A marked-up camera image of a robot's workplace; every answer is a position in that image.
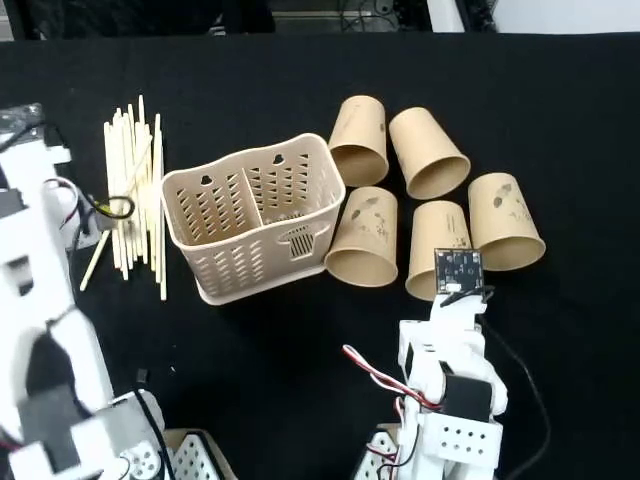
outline plastic basket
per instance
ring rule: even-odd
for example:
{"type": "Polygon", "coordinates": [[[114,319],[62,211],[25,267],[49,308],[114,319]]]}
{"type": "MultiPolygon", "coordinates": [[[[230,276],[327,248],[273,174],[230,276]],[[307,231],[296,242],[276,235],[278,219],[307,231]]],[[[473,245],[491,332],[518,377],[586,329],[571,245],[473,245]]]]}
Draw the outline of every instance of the plastic basket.
{"type": "Polygon", "coordinates": [[[326,142],[309,133],[162,181],[171,240],[211,305],[322,272],[344,196],[326,142]]]}

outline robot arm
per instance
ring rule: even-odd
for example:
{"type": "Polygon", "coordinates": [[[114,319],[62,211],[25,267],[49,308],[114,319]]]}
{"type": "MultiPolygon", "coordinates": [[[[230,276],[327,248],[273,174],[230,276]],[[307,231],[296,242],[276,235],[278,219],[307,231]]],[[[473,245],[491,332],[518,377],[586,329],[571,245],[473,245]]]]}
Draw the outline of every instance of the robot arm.
{"type": "MultiPolygon", "coordinates": [[[[104,472],[105,480],[120,479],[121,469],[110,469],[114,461],[143,451],[144,458],[155,456],[159,469],[158,441],[145,412],[133,394],[113,398],[95,329],[75,306],[58,199],[45,184],[56,175],[51,152],[40,129],[25,129],[24,112],[41,115],[37,105],[18,107],[2,111],[2,121],[17,122],[8,131],[0,122],[0,169],[10,186],[0,189],[0,430],[22,445],[9,456],[13,476],[81,480],[104,472]],[[16,131],[26,138],[16,140],[16,131]],[[2,143],[7,134],[14,135],[10,148],[2,143]],[[75,383],[30,397],[31,352],[45,334],[68,355],[75,383]]],[[[26,123],[35,124],[42,119],[26,123]]],[[[164,429],[155,398],[141,393],[164,429]]]]}
{"type": "Polygon", "coordinates": [[[484,358],[476,315],[486,310],[480,254],[436,250],[438,292],[428,322],[400,322],[398,362],[410,388],[439,405],[405,398],[398,480],[492,480],[498,466],[507,389],[484,358]]]}

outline bamboo skewer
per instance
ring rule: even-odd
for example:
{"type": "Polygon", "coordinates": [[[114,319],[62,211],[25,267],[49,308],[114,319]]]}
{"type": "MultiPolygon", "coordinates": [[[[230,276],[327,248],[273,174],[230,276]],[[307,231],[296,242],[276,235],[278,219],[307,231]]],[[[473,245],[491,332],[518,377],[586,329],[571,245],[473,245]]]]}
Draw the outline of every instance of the bamboo skewer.
{"type": "MultiPolygon", "coordinates": [[[[104,124],[104,153],[107,167],[107,190],[111,194],[113,190],[113,168],[110,165],[110,159],[113,153],[111,151],[111,125],[109,125],[109,122],[104,124]]],[[[120,270],[120,237],[118,235],[111,237],[111,247],[113,250],[113,267],[120,270]]]]}
{"type": "MultiPolygon", "coordinates": [[[[87,288],[111,238],[113,266],[121,271],[123,279],[128,280],[129,270],[142,258],[154,272],[160,287],[160,299],[167,299],[166,231],[160,201],[160,184],[164,175],[160,115],[157,114],[154,120],[151,135],[152,128],[146,123],[144,99],[140,95],[137,119],[133,105],[129,104],[125,113],[116,109],[113,122],[104,124],[109,197],[130,197],[136,210],[126,220],[115,220],[113,230],[102,233],[82,278],[81,291],[87,288]]],[[[121,201],[109,203],[112,212],[122,211],[121,201]]]]}
{"type": "Polygon", "coordinates": [[[156,115],[155,122],[155,133],[153,135],[154,143],[153,143],[153,214],[154,214],[154,222],[155,222],[155,253],[156,253],[156,283],[162,282],[162,231],[161,231],[161,210],[158,199],[158,193],[160,188],[160,166],[161,166],[161,154],[162,154],[162,131],[160,130],[160,115],[156,115]]]}
{"type": "Polygon", "coordinates": [[[100,236],[100,241],[96,246],[95,251],[93,252],[93,256],[91,257],[91,261],[89,262],[89,266],[87,267],[87,271],[84,273],[84,277],[82,277],[82,282],[80,282],[80,291],[84,292],[87,288],[87,284],[89,283],[89,279],[91,275],[93,275],[93,271],[96,268],[96,264],[98,263],[98,259],[100,258],[100,254],[102,250],[104,250],[104,246],[107,244],[107,240],[109,240],[109,235],[111,234],[111,230],[105,230],[102,232],[100,236]]]}
{"type": "MultiPolygon", "coordinates": [[[[162,177],[164,176],[164,154],[163,154],[163,150],[162,150],[162,130],[160,130],[160,135],[159,135],[159,143],[160,143],[160,165],[159,165],[159,172],[160,175],[158,176],[158,199],[160,198],[160,181],[162,179],[162,177]]],[[[157,203],[157,207],[158,207],[158,212],[159,212],[159,217],[160,217],[160,258],[162,259],[161,264],[162,264],[162,275],[160,277],[160,300],[162,300],[163,302],[167,300],[167,253],[166,253],[166,248],[165,248],[165,235],[164,235],[164,229],[165,229],[165,225],[164,225],[164,210],[162,209],[162,205],[157,203]]]]}
{"type": "MultiPolygon", "coordinates": [[[[111,129],[111,141],[112,141],[112,151],[114,155],[111,158],[111,163],[115,171],[113,188],[114,191],[117,191],[119,187],[119,182],[117,181],[117,177],[121,175],[121,143],[122,143],[122,115],[120,109],[116,111],[116,116],[113,119],[113,128],[111,129]]],[[[125,224],[124,222],[118,222],[118,238],[120,243],[120,270],[122,271],[122,278],[125,280],[129,280],[129,261],[127,255],[127,242],[125,240],[125,224]]]]}

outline black tablecloth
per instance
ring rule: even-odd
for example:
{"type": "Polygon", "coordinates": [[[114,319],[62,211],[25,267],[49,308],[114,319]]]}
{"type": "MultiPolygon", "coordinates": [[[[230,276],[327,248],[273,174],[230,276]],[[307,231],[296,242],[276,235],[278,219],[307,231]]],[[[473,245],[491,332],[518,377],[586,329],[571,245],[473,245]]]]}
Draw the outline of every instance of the black tablecloth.
{"type": "MultiPolygon", "coordinates": [[[[301,132],[328,138],[352,94],[381,99],[389,118],[428,107],[471,158],[470,179],[516,176],[547,242],[538,264],[487,275],[497,287],[488,321],[526,358],[553,425],[548,455],[523,478],[614,478],[630,468],[622,459],[634,458],[640,430],[639,51],[637,35],[4,44],[0,105],[42,102],[79,177],[99,194],[102,123],[139,93],[163,115],[168,170],[301,132]]],[[[324,273],[214,308],[169,246],[161,303],[146,270],[125,283],[105,256],[79,305],[117,392],[149,369],[168,425],[209,430],[242,479],[347,478],[368,433],[394,414],[392,394],[340,346],[399,374],[398,321],[428,314],[404,288],[418,203],[389,152],[382,186],[400,205],[392,286],[355,288],[324,273]]],[[[466,204],[466,184],[447,198],[466,204]]],[[[509,388],[504,472],[538,446],[542,422],[525,377],[490,338],[487,355],[509,388]]]]}

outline upside-down paper cup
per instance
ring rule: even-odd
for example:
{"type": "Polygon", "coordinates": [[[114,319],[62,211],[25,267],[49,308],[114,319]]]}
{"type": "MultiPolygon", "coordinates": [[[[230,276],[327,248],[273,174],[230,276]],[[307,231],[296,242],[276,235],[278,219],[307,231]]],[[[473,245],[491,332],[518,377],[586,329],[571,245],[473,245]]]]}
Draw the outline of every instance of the upside-down paper cup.
{"type": "Polygon", "coordinates": [[[345,185],[363,187],[381,181],[389,171],[382,103],[365,95],[345,100],[329,149],[345,185]]]}
{"type": "Polygon", "coordinates": [[[460,185],[471,162],[455,146],[433,116],[415,107],[395,116],[389,134],[402,168],[407,193],[429,200],[460,185]]]}
{"type": "Polygon", "coordinates": [[[382,287],[398,276],[396,232],[398,202],[378,187],[349,196],[336,238],[324,263],[338,280],[359,287],[382,287]]]}
{"type": "Polygon", "coordinates": [[[539,260],[546,245],[536,229],[518,182],[508,173],[489,173],[469,185],[474,248],[485,270],[505,271],[539,260]]]}
{"type": "Polygon", "coordinates": [[[436,295],[436,248],[471,248],[460,205],[438,200],[420,205],[413,213],[411,259],[405,287],[421,300],[433,301],[436,295]]]}

